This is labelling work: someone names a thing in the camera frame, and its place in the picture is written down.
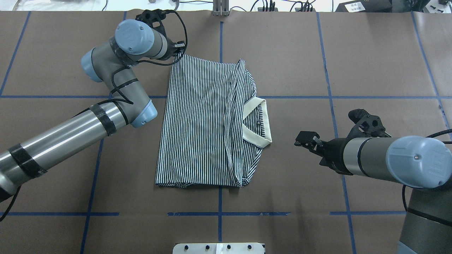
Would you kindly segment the left grey silver robot arm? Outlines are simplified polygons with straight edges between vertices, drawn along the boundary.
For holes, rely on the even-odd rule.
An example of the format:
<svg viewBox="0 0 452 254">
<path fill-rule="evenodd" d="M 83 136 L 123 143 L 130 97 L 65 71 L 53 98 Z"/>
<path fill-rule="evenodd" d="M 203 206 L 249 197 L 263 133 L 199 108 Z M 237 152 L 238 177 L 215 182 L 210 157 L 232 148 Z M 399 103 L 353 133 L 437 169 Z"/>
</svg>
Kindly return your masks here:
<svg viewBox="0 0 452 254">
<path fill-rule="evenodd" d="M 111 98 L 95 103 L 71 119 L 1 154 L 1 201 L 18 195 L 20 187 L 99 140 L 132 125 L 139 128 L 157 117 L 157 110 L 133 72 L 148 62 L 165 66 L 185 53 L 188 38 L 172 42 L 164 26 L 153 21 L 126 19 L 108 41 L 81 59 L 87 76 L 103 82 Z"/>
</svg>

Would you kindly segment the right grey silver robot arm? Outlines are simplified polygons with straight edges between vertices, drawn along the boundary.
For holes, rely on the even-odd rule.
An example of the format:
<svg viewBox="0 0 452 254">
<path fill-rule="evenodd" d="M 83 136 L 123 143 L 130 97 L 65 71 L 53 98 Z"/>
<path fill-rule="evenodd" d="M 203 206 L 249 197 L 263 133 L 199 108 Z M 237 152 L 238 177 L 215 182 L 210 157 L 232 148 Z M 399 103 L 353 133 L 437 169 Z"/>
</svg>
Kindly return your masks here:
<svg viewBox="0 0 452 254">
<path fill-rule="evenodd" d="M 450 254 L 451 151 L 432 137 L 349 135 L 330 141 L 301 131 L 295 146 L 321 157 L 320 165 L 341 175 L 358 175 L 412 188 L 398 254 Z"/>
</svg>

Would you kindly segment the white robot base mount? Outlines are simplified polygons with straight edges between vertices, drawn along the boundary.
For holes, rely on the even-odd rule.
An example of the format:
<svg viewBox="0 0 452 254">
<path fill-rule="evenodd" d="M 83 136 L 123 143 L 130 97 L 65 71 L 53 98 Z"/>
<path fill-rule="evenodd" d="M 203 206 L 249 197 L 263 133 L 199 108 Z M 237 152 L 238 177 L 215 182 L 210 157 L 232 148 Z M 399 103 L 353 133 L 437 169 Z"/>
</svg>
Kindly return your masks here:
<svg viewBox="0 0 452 254">
<path fill-rule="evenodd" d="M 265 254 L 265 244 L 258 242 L 180 243 L 173 254 Z"/>
</svg>

